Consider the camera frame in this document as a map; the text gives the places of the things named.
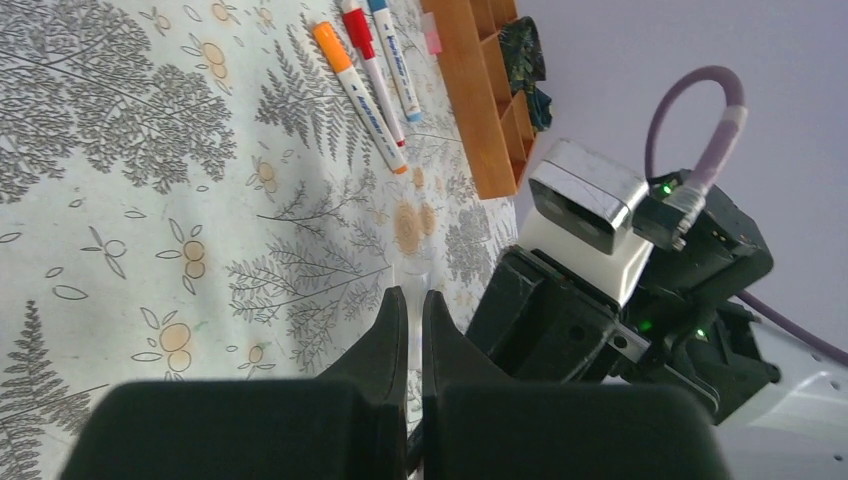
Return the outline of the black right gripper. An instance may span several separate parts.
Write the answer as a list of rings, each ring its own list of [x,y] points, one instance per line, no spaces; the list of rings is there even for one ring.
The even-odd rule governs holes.
[[[642,333],[623,322],[624,309],[609,295],[542,251],[507,248],[465,335],[522,381],[599,382],[623,363],[637,383],[688,391],[719,424],[720,394],[683,358],[686,341],[712,311],[695,304],[674,313],[670,326]]]

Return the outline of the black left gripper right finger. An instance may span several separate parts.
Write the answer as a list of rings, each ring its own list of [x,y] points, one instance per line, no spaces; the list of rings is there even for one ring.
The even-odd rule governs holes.
[[[510,378],[424,301],[427,479],[728,479],[704,409],[665,386]]]

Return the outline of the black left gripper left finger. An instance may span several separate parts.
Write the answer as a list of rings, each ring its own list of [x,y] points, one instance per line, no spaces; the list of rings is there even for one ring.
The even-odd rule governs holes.
[[[403,479],[408,317],[399,287],[310,379],[125,383],[96,406],[64,479]]]

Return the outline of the white pen blue tip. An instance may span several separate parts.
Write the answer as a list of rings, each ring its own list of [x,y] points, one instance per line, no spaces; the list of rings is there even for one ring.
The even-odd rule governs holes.
[[[411,75],[386,0],[368,0],[378,37],[397,89],[404,116],[410,123],[422,119],[423,112],[414,90]]]

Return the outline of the white pen red tip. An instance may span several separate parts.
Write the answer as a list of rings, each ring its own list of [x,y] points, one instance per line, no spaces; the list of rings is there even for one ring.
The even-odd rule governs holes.
[[[396,145],[403,147],[405,145],[405,136],[400,125],[400,120],[391,104],[388,86],[377,61],[374,39],[368,26],[364,9],[361,3],[355,0],[341,0],[340,9],[348,36],[353,47],[358,50],[362,58],[363,66],[377,96],[378,105],[388,129]]]
[[[389,170],[398,175],[405,173],[408,166],[400,147],[394,141],[376,102],[368,93],[361,76],[354,67],[350,55],[332,24],[329,22],[317,23],[312,28],[312,35],[362,119],[370,138],[374,141]]]

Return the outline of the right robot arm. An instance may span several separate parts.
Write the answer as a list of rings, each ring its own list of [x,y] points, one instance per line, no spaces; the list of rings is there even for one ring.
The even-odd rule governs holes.
[[[580,255],[545,216],[508,248],[467,335],[525,381],[617,378],[690,393],[718,427],[781,430],[847,470],[847,359],[756,300],[774,264],[755,221],[719,188],[680,251],[654,249],[628,300],[600,285],[609,257]]]

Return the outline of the orange compartment tray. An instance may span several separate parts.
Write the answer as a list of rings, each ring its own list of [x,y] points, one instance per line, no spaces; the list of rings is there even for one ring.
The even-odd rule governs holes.
[[[533,151],[526,96],[508,81],[499,34],[518,19],[516,3],[429,0],[437,54],[475,188],[481,199],[518,193]]]

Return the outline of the floral patterned mat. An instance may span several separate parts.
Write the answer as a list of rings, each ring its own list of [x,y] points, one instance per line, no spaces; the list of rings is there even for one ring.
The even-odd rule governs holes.
[[[312,35],[336,1],[1,5],[1,475],[56,479],[108,391],[316,374],[396,282],[466,327],[509,199],[478,197],[416,1],[392,173]]]

